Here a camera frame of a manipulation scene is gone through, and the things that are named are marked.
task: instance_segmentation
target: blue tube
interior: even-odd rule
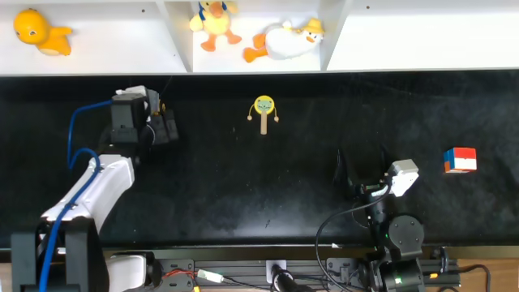
[[[70,167],[74,167],[75,161],[79,154],[81,153],[89,153],[96,160],[96,167],[92,176],[88,179],[88,181],[75,193],[72,199],[65,205],[63,210],[59,213],[54,225],[52,226],[52,230],[49,235],[49,242],[47,243],[47,249],[45,250],[45,259],[43,261],[43,266],[41,268],[41,276],[40,276],[40,292],[47,291],[47,281],[49,280],[49,270],[50,263],[52,262],[52,256],[54,255],[54,248],[56,246],[56,240],[58,239],[58,230],[59,226],[62,223],[62,219],[65,217],[65,214],[72,208],[72,205],[76,202],[76,200],[83,194],[83,192],[92,184],[96,176],[99,174],[101,169],[101,161],[97,154],[88,148],[81,148],[75,152],[74,158],[72,159]]]
[[[91,110],[91,109],[95,109],[98,107],[111,105],[111,104],[112,104],[112,100],[109,100],[109,101],[99,102],[99,103],[96,103],[93,105],[82,106],[82,107],[76,109],[74,111],[74,113],[72,114],[71,125],[68,128],[68,143],[67,143],[67,147],[66,147],[66,164],[68,165],[68,168],[70,170],[72,169],[72,166],[73,166],[72,161],[71,161],[71,154],[72,154],[72,131],[74,130],[75,117],[79,113],[84,112],[85,110]]]

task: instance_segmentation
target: black table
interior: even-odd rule
[[[320,223],[350,208],[332,185],[339,148],[361,175],[379,146],[412,158],[420,178],[398,199],[429,245],[519,243],[518,71],[0,79],[0,247],[34,225],[83,173],[66,169],[73,110],[144,84],[164,91],[181,139],[137,170],[107,218],[105,247],[312,244]],[[259,95],[280,122],[247,121]],[[95,148],[109,111],[76,121],[76,148]],[[444,174],[443,152],[472,147],[478,171]],[[351,216],[323,243],[370,246]]]

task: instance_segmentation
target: rubik's cube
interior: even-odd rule
[[[467,173],[476,170],[476,149],[452,148],[444,153],[445,173]]]

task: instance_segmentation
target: yellow duck toy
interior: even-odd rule
[[[199,32],[202,29],[209,35],[208,41],[202,43],[202,49],[208,52],[214,52],[216,48],[217,37],[224,35],[231,44],[239,43],[242,38],[236,36],[230,31],[230,13],[238,13],[238,8],[233,2],[225,3],[222,1],[214,2],[198,2],[199,13],[191,19],[189,28],[193,32]]]
[[[72,29],[52,27],[36,10],[27,9],[20,12],[15,18],[14,27],[16,36],[22,42],[36,45],[43,54],[49,56],[71,54],[66,36],[72,34]]]

